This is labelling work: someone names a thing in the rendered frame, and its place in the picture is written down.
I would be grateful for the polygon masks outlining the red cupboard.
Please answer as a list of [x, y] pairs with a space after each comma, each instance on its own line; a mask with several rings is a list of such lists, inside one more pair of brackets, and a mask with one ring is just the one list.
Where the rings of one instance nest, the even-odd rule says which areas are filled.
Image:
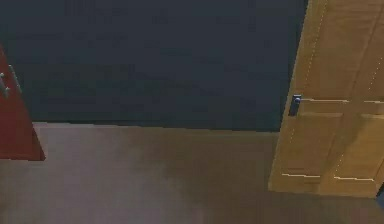
[[0, 159], [44, 161], [45, 153], [22, 97], [21, 86], [0, 44]]

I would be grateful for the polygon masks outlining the brown wooden room door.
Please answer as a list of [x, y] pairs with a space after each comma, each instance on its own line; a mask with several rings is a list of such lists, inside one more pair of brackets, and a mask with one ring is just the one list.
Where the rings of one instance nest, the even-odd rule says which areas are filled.
[[268, 188], [374, 198], [383, 183], [384, 0], [309, 0]]

